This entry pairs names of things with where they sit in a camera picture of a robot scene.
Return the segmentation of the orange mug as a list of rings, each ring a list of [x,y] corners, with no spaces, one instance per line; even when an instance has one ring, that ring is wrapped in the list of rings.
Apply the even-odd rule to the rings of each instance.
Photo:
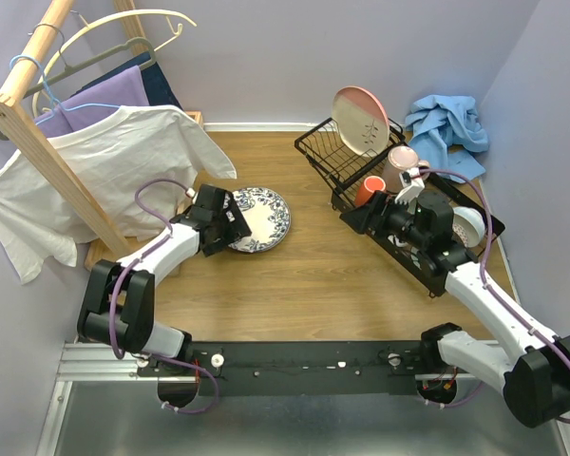
[[[385,181],[378,176],[368,176],[359,185],[354,205],[356,207],[366,204],[375,192],[384,192],[386,190]]]

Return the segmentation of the blue white floral plate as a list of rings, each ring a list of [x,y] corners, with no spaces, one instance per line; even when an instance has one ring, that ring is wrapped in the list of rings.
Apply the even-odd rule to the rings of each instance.
[[[292,215],[290,208],[276,191],[267,187],[245,187],[233,192],[251,235],[229,245],[245,253],[263,253],[276,247],[288,234]]]

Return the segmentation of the teal bowl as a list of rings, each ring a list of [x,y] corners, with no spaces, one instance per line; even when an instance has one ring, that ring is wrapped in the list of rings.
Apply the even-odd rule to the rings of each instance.
[[[428,260],[424,256],[424,254],[416,248],[411,248],[409,250],[409,258],[412,261],[413,265],[421,270],[427,271],[428,270]]]

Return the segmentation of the white patterned bowl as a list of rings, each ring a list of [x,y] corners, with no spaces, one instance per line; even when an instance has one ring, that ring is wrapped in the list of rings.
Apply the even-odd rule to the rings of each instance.
[[[453,208],[452,229],[467,248],[477,247],[486,233],[486,226],[480,212],[465,206]]]

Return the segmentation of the white t-shirt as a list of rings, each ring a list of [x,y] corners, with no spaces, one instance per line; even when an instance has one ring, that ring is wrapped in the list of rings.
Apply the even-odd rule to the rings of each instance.
[[[127,237],[152,238],[162,223],[134,201],[153,179],[194,184],[200,171],[233,179],[237,170],[202,127],[172,105],[122,106],[50,143]],[[77,247],[96,234],[20,152],[0,169],[0,242],[22,283],[47,257],[73,267]]]

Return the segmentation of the navy garment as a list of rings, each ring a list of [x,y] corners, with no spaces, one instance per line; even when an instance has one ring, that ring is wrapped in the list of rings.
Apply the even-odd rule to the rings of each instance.
[[[149,61],[149,52],[143,52],[108,71],[103,76],[89,82],[86,85],[83,85],[78,91],[75,92],[75,95],[99,83],[102,83],[103,81],[110,79],[111,77],[114,77],[125,70],[128,70],[130,67],[139,66],[140,64],[145,64]],[[178,108],[181,108],[179,100],[173,92],[158,63],[152,64],[151,66],[142,69],[141,76],[146,97],[150,105],[174,105]]]

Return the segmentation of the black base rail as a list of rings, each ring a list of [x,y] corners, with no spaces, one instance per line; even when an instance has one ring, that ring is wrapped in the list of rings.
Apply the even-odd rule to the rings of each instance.
[[[451,402],[470,378],[429,369],[417,340],[196,341],[188,361],[213,374],[222,397],[386,393]]]

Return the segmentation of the pink white plate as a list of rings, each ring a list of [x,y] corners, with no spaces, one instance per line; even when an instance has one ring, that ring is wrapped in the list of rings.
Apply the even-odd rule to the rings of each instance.
[[[385,108],[368,90],[359,86],[341,88],[332,101],[332,120],[341,141],[353,153],[373,158],[390,140],[390,121]]]

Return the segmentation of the grey hanger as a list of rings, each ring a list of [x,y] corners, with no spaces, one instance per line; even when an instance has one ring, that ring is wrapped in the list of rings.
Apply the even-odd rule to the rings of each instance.
[[[61,82],[64,79],[76,74],[77,72],[80,72],[80,71],[82,71],[88,67],[91,67],[95,64],[98,64],[101,61],[107,59],[108,57],[111,57],[112,55],[117,54],[118,52],[125,51],[125,50],[133,50],[133,47],[135,45],[141,45],[142,51],[147,51],[149,54],[149,59],[142,62],[139,65],[140,70],[146,69],[146,68],[157,63],[156,51],[152,47],[151,43],[146,38],[134,37],[134,38],[128,39],[125,43],[117,45],[115,47],[111,47],[111,48],[105,50],[104,52],[101,52],[101,53],[95,55],[94,57],[89,58],[89,59],[81,62],[80,64],[77,64],[74,66],[65,65],[65,68],[61,73],[59,73],[53,77],[47,78],[47,83],[49,86],[51,86],[51,85],[54,85],[58,82]],[[24,95],[24,99],[33,95],[33,94],[40,92],[44,88],[43,82],[38,83],[36,85],[33,85],[30,89],[28,89],[28,91]],[[9,138],[1,130],[0,130],[0,141],[9,141]]]

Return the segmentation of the blue hanger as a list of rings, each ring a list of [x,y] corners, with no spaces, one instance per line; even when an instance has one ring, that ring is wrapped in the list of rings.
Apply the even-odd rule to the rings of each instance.
[[[49,96],[49,100],[51,101],[51,110],[49,111],[49,116],[47,118],[39,121],[39,122],[34,122],[36,125],[42,124],[42,123],[48,121],[49,119],[54,118],[55,112],[56,112],[56,107],[59,107],[62,111],[66,111],[66,112],[72,112],[72,111],[83,109],[86,107],[104,107],[104,108],[113,108],[116,110],[118,110],[120,108],[120,106],[116,105],[116,104],[103,104],[103,103],[86,103],[86,104],[79,104],[79,105],[73,106],[71,108],[68,108],[68,107],[64,106],[63,103],[51,91],[51,89],[48,85],[48,78],[47,78],[47,75],[45,73],[44,67],[36,59],[34,59],[31,56],[26,55],[26,54],[15,55],[9,61],[9,69],[13,70],[14,66],[20,60],[30,61],[40,70],[41,75],[42,75],[41,86],[44,88],[45,92]]]

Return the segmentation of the blue cloth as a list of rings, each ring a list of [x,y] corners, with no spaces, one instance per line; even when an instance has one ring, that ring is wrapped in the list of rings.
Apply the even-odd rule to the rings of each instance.
[[[489,138],[473,97],[428,95],[411,104],[405,125],[409,147],[430,167],[453,171],[452,181],[485,173],[475,156],[488,150]]]

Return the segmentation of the purple shirt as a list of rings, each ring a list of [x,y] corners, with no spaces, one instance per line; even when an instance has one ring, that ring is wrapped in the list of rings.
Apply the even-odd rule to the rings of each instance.
[[[137,66],[73,95],[34,121],[47,138],[59,137],[107,118],[122,105],[149,106]]]

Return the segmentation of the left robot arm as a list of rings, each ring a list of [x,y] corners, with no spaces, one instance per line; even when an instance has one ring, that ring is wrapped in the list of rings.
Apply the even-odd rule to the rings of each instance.
[[[100,260],[91,269],[77,321],[80,337],[110,346],[117,358],[148,354],[172,375],[192,361],[192,335],[155,318],[155,289],[186,259],[209,257],[251,234],[232,192],[203,184],[186,188],[192,204],[164,223],[153,240],[116,261]]]

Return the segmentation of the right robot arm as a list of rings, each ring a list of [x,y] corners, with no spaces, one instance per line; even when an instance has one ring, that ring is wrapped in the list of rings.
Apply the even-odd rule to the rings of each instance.
[[[376,192],[341,219],[373,238],[432,294],[457,298],[498,342],[490,347],[458,325],[439,325],[421,335],[418,360],[425,370],[455,367],[474,375],[528,428],[570,412],[570,335],[546,328],[491,279],[454,235],[454,209],[445,197],[424,191],[409,209]]]

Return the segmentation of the cream hanger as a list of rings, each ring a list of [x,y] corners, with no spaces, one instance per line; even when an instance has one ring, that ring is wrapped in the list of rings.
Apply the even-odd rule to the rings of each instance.
[[[77,16],[81,28],[69,38],[63,38],[62,44],[48,58],[44,65],[47,78],[61,73],[65,65],[80,64],[109,48],[125,43],[128,39],[142,37],[148,40],[141,21],[143,16],[164,18],[167,30],[170,32],[170,37],[161,44],[154,45],[148,40],[155,49],[156,56],[160,49],[177,40],[186,27],[197,25],[195,21],[181,12],[169,9],[137,9],[132,1],[116,1],[114,8],[116,10],[114,13],[93,22],[88,22],[80,12],[71,11]],[[133,50],[128,51],[133,56],[144,52],[141,45],[135,45]],[[107,64],[114,62],[112,56],[95,65],[98,69],[104,70]],[[49,96],[44,89],[29,97],[31,98],[30,109],[33,117],[48,112],[46,106],[39,105],[40,99],[49,102]]]

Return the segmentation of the pink mug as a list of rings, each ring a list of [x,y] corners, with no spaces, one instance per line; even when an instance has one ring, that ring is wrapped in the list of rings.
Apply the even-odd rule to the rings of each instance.
[[[382,172],[386,190],[392,194],[400,192],[403,189],[400,174],[412,167],[429,168],[430,164],[421,160],[417,153],[406,145],[393,147],[385,160]]]

